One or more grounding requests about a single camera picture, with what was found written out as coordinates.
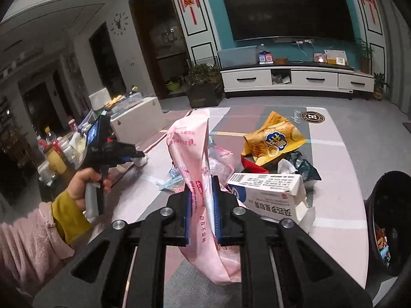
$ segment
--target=trash can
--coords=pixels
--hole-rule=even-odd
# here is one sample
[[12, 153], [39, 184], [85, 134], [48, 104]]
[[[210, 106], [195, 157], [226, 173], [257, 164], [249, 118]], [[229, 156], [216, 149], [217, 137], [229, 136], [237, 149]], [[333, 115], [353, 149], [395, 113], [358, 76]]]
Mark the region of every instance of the trash can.
[[[373, 298], [383, 281], [398, 276], [378, 306], [389, 307], [393, 301], [411, 299], [411, 177], [400, 171], [385, 173], [365, 201], [369, 257], [365, 289]], [[376, 225], [385, 229], [389, 265], [377, 245]]]

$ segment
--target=wall clock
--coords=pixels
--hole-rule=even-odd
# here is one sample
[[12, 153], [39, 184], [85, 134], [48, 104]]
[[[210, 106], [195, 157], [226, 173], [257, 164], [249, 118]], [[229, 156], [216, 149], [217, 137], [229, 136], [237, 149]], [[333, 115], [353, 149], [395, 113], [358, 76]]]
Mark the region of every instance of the wall clock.
[[111, 24], [111, 31], [117, 36], [122, 35], [123, 32], [126, 31], [126, 25], [128, 25], [128, 16], [125, 16], [125, 14], [126, 13], [116, 14], [114, 21]]

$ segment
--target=pink sleeve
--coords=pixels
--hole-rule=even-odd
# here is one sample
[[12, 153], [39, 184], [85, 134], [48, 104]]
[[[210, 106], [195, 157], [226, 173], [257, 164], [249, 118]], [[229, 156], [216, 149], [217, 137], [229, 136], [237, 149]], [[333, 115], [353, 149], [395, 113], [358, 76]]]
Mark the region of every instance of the pink sleeve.
[[0, 277], [35, 295], [64, 266], [72, 250], [59, 236], [51, 203], [41, 203], [27, 218], [0, 225]]

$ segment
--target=doorway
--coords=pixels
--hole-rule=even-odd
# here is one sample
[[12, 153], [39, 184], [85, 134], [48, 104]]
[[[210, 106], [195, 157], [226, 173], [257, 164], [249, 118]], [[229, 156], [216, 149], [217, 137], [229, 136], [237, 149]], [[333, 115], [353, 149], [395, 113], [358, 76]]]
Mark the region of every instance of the doorway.
[[159, 99], [184, 96], [190, 56], [173, 0], [131, 0], [144, 61]]
[[63, 135], [65, 133], [53, 102], [51, 101], [46, 82], [26, 92], [23, 95], [23, 101], [30, 116], [30, 121], [39, 134], [43, 136], [44, 129], [47, 126], [57, 135]]
[[53, 81], [54, 81], [55, 89], [57, 90], [58, 97], [60, 97], [61, 104], [63, 105], [63, 109], [66, 112], [66, 116], [73, 118], [74, 117], [73, 110], [71, 109], [69, 100], [67, 99], [66, 93], [61, 83], [60, 75], [58, 74], [57, 70], [55, 70], [53, 73]]
[[105, 22], [94, 32], [89, 42], [103, 86], [107, 88], [111, 98], [124, 95], [127, 89]]

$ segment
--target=yellow bottle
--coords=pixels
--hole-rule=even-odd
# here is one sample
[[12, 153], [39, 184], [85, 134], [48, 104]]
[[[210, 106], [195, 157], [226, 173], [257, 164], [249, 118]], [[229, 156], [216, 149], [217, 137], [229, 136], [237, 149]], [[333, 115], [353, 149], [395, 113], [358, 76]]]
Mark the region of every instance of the yellow bottle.
[[55, 170], [59, 175], [63, 175], [66, 172], [67, 166], [64, 164], [61, 157], [57, 154], [52, 146], [46, 149], [46, 158], [50, 167]]

